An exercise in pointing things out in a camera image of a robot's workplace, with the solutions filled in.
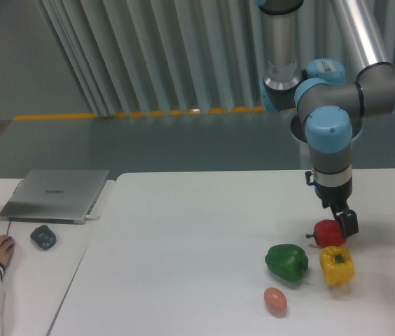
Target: egg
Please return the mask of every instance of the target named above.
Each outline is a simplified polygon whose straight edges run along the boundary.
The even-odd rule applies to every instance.
[[[282,314],[286,311],[288,301],[279,289],[273,287],[268,288],[265,290],[264,296],[266,304],[273,312]]]

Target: cable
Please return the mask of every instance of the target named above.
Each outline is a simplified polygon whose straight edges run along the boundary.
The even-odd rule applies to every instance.
[[[21,180],[18,184],[17,184],[17,186],[15,187],[15,189],[14,189],[14,191],[13,191],[13,195],[15,194],[15,192],[17,191],[17,189],[18,189],[18,187],[20,187],[20,184],[22,184],[22,182],[23,182],[24,180]],[[9,229],[11,228],[11,220],[9,221],[9,224],[8,224],[8,229],[7,229],[7,231],[6,231],[6,236],[8,236],[9,235]]]
[[[86,221],[98,221],[101,217],[100,216],[91,216],[91,215],[87,215],[85,217]]]
[[[6,231],[6,236],[8,236],[9,235],[9,228],[11,227],[11,220],[9,221],[9,224],[8,224],[8,230]]]

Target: laptop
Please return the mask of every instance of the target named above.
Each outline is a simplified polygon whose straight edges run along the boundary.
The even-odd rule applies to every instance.
[[[33,169],[0,212],[2,221],[84,224],[108,170]]]

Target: vertical blinds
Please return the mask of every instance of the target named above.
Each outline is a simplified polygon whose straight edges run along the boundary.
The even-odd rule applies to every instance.
[[[261,105],[267,36],[254,1],[42,2],[97,116]],[[395,0],[370,4],[395,63]],[[301,68],[330,57],[348,72],[328,0],[307,0],[299,9],[298,55]]]

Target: red bell pepper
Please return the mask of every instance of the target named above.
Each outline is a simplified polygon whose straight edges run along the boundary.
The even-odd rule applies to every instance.
[[[342,238],[339,223],[333,219],[324,219],[314,226],[313,234],[307,234],[307,238],[314,238],[320,247],[341,246],[347,238]]]

